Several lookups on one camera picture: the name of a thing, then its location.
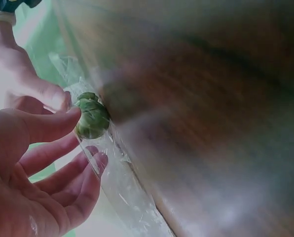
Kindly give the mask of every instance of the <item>clear plastic bag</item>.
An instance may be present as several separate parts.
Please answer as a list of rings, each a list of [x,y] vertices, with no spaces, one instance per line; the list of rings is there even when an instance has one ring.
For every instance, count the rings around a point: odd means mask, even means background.
[[[94,88],[87,82],[76,58],[60,56],[56,53],[50,53],[49,58],[67,83],[65,90],[71,93],[73,104],[77,97],[84,92],[94,92],[98,95],[96,89],[99,89],[99,87]],[[101,187],[122,220],[125,229],[128,231],[128,236],[173,236],[167,223],[157,210],[152,197],[144,191],[138,182],[129,165],[130,159],[116,144],[116,138],[111,135],[111,131],[113,131],[114,136],[117,136],[112,122],[110,122],[109,129],[100,138],[79,142],[96,174],[98,174],[99,168],[86,147],[94,145],[100,152],[109,157],[108,165],[101,177]]]

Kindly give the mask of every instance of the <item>fingernail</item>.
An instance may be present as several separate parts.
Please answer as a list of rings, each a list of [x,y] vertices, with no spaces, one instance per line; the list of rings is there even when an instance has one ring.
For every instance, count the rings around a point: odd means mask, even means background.
[[[93,158],[95,159],[97,166],[99,168],[98,176],[101,177],[105,168],[108,165],[108,156],[104,153],[98,152],[93,156]]]
[[[65,102],[65,94],[62,92],[56,92],[52,98],[52,104],[54,109],[60,110],[62,104]]]

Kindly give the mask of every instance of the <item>finger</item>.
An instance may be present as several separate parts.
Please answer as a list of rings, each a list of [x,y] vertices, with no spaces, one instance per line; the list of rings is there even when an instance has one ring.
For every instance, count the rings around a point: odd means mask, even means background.
[[[36,75],[22,79],[19,91],[38,99],[44,105],[56,111],[66,111],[71,101],[70,94],[66,93],[60,86],[42,80]]]
[[[79,142],[72,132],[57,141],[40,145],[26,152],[19,163],[27,176],[30,177],[71,152],[78,144]]]
[[[94,156],[98,149],[94,146],[87,147],[87,150]],[[80,152],[71,162],[63,168],[53,173],[51,176],[38,181],[35,185],[42,191],[53,194],[63,190],[70,182],[72,182],[79,174],[81,174],[88,164],[88,160],[84,152]]]
[[[76,126],[81,116],[79,108],[72,108],[65,114],[53,115],[31,115],[15,110],[12,113],[24,122],[30,144],[52,142],[66,136]]]
[[[43,108],[42,115],[53,115],[54,113],[49,111],[48,109]]]
[[[97,163],[105,168],[108,163],[108,157],[101,154]],[[90,164],[85,168],[83,175],[83,183],[76,201],[72,205],[65,207],[71,228],[79,226],[90,216],[99,198],[101,176],[98,178],[95,175]]]
[[[100,169],[100,174],[102,174],[108,162],[107,156],[102,153],[96,153],[93,156],[93,159],[95,160],[97,166]],[[93,170],[92,172],[96,179],[100,180],[101,175],[99,175],[98,177]],[[71,183],[69,183],[62,191],[53,194],[52,198],[57,200],[62,206],[72,205],[73,202],[76,201],[77,197],[81,192],[81,187],[84,184],[85,177],[85,172],[83,172],[81,175],[76,177]]]

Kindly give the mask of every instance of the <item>plastic wrap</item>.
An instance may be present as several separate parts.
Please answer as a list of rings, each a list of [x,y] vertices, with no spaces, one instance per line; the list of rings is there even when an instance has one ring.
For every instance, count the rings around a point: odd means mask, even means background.
[[[56,53],[49,54],[49,58],[67,83],[65,90],[71,93],[72,104],[84,92],[94,92],[98,95],[96,91],[98,88],[93,88],[84,78],[84,73],[76,58]],[[109,157],[109,163],[101,177],[102,190],[122,220],[128,236],[173,236],[151,196],[144,191],[136,179],[136,175],[129,166],[130,159],[127,154],[116,144],[115,136],[117,135],[111,121],[109,129],[100,138],[79,141],[96,174],[98,174],[99,168],[95,158],[91,156],[86,147],[94,145]]]

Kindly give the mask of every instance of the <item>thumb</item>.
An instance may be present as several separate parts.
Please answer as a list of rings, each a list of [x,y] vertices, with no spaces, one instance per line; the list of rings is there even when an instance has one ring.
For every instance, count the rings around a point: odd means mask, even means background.
[[[19,92],[36,98],[46,107],[55,111],[66,111],[71,101],[69,93],[60,86],[42,80],[38,76],[28,77],[20,83]]]

